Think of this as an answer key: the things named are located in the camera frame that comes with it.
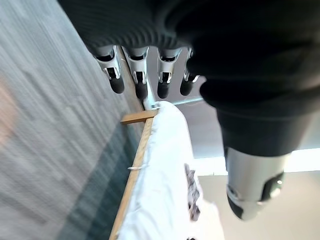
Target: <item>wooden board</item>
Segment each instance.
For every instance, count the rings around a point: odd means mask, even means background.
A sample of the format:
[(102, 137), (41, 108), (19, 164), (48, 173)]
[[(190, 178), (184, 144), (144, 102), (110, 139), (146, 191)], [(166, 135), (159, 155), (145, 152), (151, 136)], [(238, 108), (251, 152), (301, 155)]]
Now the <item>wooden board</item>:
[[(152, 128), (153, 121), (154, 121), (153, 118), (146, 119), (144, 129), (143, 129), (143, 132), (141, 135), (141, 139), (139, 142), (139, 146), (138, 146), (138, 149), (136, 151), (135, 158), (133, 161), (133, 165), (132, 165), (133, 167), (140, 167), (143, 163), (145, 150), (146, 150), (149, 136), (151, 134), (151, 128)], [(120, 207), (118, 209), (118, 213), (117, 213), (115, 220), (114, 220), (114, 223), (113, 223), (113, 227), (111, 230), (109, 240), (116, 240), (118, 237), (117, 233), (118, 233), (118, 230), (120, 229), (122, 222), (124, 220), (127, 205), (129, 203), (129, 200), (130, 200), (130, 197), (132, 194), (132, 190), (137, 182), (138, 174), (139, 174), (139, 170), (132, 170), (130, 172), (130, 175), (129, 175), (129, 178), (128, 178), (128, 181), (126, 183), (126, 187), (125, 187), (125, 190), (123, 193), (123, 197), (122, 197), (122, 200), (120, 203)]]
[(145, 122), (147, 119), (154, 118), (157, 114), (158, 114), (157, 109), (127, 114), (122, 118), (121, 123), (133, 124), (133, 123)]

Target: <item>crumpled white fabric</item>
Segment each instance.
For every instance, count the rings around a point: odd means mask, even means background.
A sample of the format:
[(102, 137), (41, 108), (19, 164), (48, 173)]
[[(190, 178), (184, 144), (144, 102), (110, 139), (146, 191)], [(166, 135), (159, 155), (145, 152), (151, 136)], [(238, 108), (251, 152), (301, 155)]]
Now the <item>crumpled white fabric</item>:
[(184, 115), (159, 102), (143, 164), (133, 189), (119, 240), (186, 240), (189, 237), (185, 163), (193, 161)]

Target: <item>robotic hand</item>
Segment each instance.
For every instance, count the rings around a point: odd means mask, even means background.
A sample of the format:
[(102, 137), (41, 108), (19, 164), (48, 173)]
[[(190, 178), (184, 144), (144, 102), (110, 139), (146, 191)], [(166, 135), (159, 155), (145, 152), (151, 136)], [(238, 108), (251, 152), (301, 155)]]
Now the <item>robotic hand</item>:
[(279, 194), (286, 160), (320, 107), (320, 1), (59, 2), (117, 93), (124, 87), (113, 45), (126, 49), (141, 99), (148, 46), (159, 49), (161, 98), (180, 49), (192, 48), (180, 91), (207, 79), (200, 93), (217, 111), (231, 209), (252, 219)]

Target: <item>gray carpet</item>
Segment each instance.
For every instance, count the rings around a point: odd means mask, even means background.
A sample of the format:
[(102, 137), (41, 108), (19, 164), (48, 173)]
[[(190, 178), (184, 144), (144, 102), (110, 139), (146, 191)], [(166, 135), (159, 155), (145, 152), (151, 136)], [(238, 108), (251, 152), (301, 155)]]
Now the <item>gray carpet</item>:
[(108, 239), (143, 124), (54, 0), (0, 0), (0, 240)]

